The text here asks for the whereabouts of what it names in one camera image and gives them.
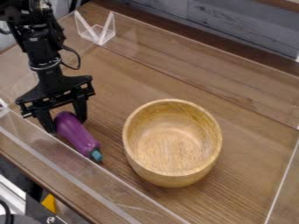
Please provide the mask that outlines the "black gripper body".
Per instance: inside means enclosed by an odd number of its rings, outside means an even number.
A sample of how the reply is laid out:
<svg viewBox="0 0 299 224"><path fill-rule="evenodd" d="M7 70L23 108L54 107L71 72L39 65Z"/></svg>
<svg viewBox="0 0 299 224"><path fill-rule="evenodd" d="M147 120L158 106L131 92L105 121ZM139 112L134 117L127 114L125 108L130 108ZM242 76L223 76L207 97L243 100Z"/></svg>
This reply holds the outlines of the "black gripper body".
<svg viewBox="0 0 299 224"><path fill-rule="evenodd" d="M74 103L78 95L86 95L89 100L95 94L91 75L66 76L57 66L38 71L38 77L38 85L15 101L23 117L34 116L37 109L53 110Z"/></svg>

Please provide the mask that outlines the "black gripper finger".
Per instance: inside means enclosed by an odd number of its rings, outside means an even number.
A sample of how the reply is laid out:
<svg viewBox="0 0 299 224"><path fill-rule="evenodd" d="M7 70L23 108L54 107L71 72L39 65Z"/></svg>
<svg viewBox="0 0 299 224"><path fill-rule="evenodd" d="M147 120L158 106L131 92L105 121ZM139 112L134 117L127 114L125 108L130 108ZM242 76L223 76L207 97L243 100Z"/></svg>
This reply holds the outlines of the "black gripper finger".
<svg viewBox="0 0 299 224"><path fill-rule="evenodd" d="M89 104L87 104L87 98L85 94L81 94L77 96L73 105L74 105L77 117L79 118L79 121L85 123L89 118Z"/></svg>
<svg viewBox="0 0 299 224"><path fill-rule="evenodd" d="M55 134L57 133L57 128L55 128L55 123L53 120L53 115L49 109L37 109L33 112L34 116L39 120L41 125L43 126L45 130Z"/></svg>

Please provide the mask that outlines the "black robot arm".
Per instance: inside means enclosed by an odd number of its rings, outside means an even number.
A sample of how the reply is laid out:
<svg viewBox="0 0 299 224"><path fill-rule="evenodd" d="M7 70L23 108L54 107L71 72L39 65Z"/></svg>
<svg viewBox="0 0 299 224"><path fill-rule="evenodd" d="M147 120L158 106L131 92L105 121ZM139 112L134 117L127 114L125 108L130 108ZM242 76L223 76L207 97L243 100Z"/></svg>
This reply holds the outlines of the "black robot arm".
<svg viewBox="0 0 299 224"><path fill-rule="evenodd" d="M0 0L0 21L9 29L0 33L13 35L29 56L29 66L38 74L37 86L15 100L25 118L34 117L47 132L57 127L51 110L70 104L82 122L89 118L89 99L95 94L90 75L67 76L62 67L61 51L73 49L65 45L66 35L50 0Z"/></svg>

